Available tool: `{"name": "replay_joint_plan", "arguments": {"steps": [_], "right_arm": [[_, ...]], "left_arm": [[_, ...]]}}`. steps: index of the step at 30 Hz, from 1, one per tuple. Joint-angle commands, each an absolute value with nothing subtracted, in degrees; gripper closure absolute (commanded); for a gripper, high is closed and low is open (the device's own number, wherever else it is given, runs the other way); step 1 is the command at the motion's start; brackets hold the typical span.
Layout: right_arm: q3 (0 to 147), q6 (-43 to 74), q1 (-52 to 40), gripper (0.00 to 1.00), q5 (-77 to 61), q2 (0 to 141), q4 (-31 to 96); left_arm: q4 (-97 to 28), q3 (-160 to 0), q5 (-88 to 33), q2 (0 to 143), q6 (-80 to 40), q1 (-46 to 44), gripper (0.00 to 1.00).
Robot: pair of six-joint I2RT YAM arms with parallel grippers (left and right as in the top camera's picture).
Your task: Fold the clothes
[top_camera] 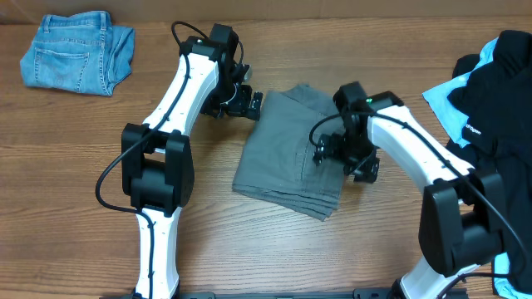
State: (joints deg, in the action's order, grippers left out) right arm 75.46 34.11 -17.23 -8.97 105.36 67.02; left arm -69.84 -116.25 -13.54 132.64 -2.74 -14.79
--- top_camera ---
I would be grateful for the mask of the grey khaki shorts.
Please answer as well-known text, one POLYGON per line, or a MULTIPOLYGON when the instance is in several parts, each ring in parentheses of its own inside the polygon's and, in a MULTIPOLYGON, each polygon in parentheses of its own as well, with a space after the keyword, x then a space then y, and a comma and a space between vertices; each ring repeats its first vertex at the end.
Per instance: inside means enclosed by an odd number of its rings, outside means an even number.
POLYGON ((244 145, 233 191, 325 220, 340 204, 343 164, 315 164, 309 141, 312 127, 337 113, 332 97, 300 84, 270 91, 260 120, 244 145))

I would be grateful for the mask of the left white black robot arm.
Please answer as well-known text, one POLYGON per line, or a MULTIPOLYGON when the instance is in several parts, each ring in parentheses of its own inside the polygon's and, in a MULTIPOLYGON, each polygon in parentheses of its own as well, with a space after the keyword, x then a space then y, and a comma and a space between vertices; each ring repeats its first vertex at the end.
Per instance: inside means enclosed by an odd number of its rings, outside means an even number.
POLYGON ((262 94, 246 84, 250 67, 236 59, 238 35, 189 37, 161 102, 142 124, 122 132, 122 189, 140 231, 140 275, 132 297, 176 298, 177 225, 195 181, 190 134, 199 115, 258 120, 262 94))

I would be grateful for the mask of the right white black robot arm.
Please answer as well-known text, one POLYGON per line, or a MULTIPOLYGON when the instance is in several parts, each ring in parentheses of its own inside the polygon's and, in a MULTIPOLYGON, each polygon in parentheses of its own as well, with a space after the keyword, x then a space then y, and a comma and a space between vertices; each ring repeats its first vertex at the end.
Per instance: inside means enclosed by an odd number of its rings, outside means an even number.
POLYGON ((422 195, 419 262, 391 287, 359 288, 356 298, 466 298, 457 287, 506 250, 505 192, 496 173, 478 172, 440 145, 392 92, 341 87, 333 96, 343 134, 321 135, 314 159, 336 159, 357 182, 373 183, 385 151, 422 195))

